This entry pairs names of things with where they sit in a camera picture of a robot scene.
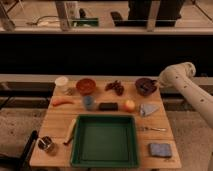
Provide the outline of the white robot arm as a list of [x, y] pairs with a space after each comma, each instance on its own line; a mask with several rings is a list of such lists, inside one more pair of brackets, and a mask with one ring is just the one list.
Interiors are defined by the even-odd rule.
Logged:
[[157, 85], [161, 88], [173, 86], [213, 129], [213, 96], [191, 80], [195, 73], [191, 62], [169, 65], [160, 72]]

